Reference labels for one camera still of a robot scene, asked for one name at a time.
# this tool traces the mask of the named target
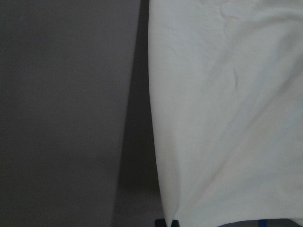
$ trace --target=black object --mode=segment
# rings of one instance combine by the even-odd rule
[[[167,227],[166,223],[165,223],[165,219],[157,219],[155,221],[155,226],[156,227]],[[171,223],[171,227],[180,227],[179,221],[173,220]]]

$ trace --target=white sheet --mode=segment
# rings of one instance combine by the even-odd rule
[[[303,218],[303,0],[151,0],[149,67],[168,224]]]

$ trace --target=blue object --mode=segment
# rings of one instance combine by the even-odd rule
[[[258,227],[267,227],[267,219],[259,220]]]

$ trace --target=white fabric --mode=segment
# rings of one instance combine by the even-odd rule
[[[151,0],[165,218],[303,218],[303,0]]]

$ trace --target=gray wall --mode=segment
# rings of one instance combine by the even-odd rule
[[[0,2],[0,226],[161,218],[142,2],[138,31],[139,0]]]

